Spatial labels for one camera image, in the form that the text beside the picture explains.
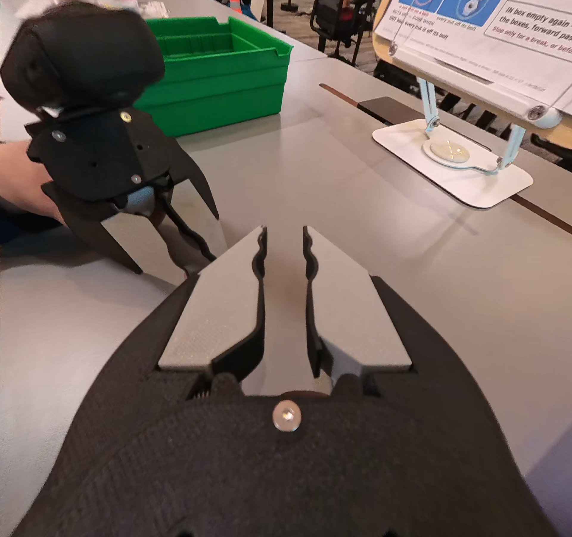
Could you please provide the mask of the white document stand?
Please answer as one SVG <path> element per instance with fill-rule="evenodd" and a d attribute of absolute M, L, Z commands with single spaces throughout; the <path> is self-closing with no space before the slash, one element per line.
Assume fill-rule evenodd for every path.
<path fill-rule="evenodd" d="M 380 19 L 376 22 L 376 27 L 390 1 L 380 6 Z M 382 44 L 388 44 L 390 56 L 389 42 L 376 34 L 375 37 Z M 425 115 L 402 124 L 379 128 L 373 132 L 373 140 L 437 187 L 473 208 L 489 209 L 531 186 L 533 178 L 530 174 L 514 165 L 526 131 L 536 128 L 550 132 L 565 117 L 571 116 L 549 113 L 547 116 L 550 119 L 531 122 L 467 93 L 434 83 L 417 71 L 397 64 L 391 56 L 390 60 L 398 68 L 416 75 Z M 436 86 L 507 118 L 513 127 L 504 152 L 495 155 L 441 123 L 435 99 Z"/>

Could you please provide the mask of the person's left hand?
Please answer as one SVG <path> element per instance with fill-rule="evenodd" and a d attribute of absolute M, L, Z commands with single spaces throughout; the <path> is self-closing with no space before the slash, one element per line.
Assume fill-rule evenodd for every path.
<path fill-rule="evenodd" d="M 52 182 L 41 163 L 32 162 L 28 141 L 1 144 L 1 199 L 24 211 L 52 218 L 66 225 L 56 204 L 42 190 Z"/>

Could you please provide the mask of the printed instruction sheet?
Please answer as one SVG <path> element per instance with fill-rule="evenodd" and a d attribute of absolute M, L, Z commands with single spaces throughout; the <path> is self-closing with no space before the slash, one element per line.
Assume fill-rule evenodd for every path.
<path fill-rule="evenodd" d="M 375 34 L 397 64 L 519 118 L 571 114 L 571 0 L 391 0 Z"/>

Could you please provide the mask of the person's left forearm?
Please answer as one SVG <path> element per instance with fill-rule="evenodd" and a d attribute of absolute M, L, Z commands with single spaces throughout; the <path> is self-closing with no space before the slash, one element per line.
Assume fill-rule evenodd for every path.
<path fill-rule="evenodd" d="M 54 202 L 45 195 L 37 204 L 16 205 L 1 198 L 1 245 L 17 238 L 68 227 Z"/>

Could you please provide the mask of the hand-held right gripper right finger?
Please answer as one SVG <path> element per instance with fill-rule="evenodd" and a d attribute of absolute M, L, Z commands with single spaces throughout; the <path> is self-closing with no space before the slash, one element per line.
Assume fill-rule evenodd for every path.
<path fill-rule="evenodd" d="M 314 227 L 303 227 L 305 327 L 313 377 L 331 395 L 342 376 L 406 373 L 412 361 L 372 276 Z"/>

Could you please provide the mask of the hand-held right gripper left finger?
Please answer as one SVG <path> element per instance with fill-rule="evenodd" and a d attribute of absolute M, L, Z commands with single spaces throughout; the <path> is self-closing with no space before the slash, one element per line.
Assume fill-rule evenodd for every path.
<path fill-rule="evenodd" d="M 242 382 L 257 368 L 265 348 L 267 240 L 267 227 L 258 226 L 200 272 L 159 370 L 208 381 L 231 374 Z"/>

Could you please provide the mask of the black office chair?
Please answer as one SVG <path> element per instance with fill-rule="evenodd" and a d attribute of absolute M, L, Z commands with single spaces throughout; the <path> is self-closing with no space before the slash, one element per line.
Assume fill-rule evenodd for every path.
<path fill-rule="evenodd" d="M 363 34 L 367 28 L 372 28 L 373 1 L 356 0 L 353 5 L 345 5 L 345 0 L 315 0 L 310 27 L 319 36 L 318 50 L 324 52 L 327 41 L 335 41 L 335 50 L 329 56 L 355 66 Z M 340 55 L 339 49 L 341 45 L 349 48 L 353 37 L 357 37 L 357 41 L 354 56 L 349 61 Z"/>

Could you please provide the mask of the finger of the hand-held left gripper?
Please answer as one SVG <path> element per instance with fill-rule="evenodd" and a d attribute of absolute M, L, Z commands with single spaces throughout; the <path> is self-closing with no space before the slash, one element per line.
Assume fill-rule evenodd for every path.
<path fill-rule="evenodd" d="M 219 219 L 191 183 L 159 194 L 158 231 L 176 263 L 211 263 L 228 249 Z"/>
<path fill-rule="evenodd" d="M 199 271 L 198 248 L 189 245 L 166 217 L 155 226 L 144 216 L 118 213 L 102 226 L 145 275 L 178 286 Z"/>

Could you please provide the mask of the green plastic bin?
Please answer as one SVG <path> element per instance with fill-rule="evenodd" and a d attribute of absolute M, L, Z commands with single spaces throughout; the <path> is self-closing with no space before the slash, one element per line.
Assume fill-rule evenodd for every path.
<path fill-rule="evenodd" d="M 230 16 L 147 21 L 164 78 L 134 107 L 173 138 L 280 113 L 293 46 Z"/>

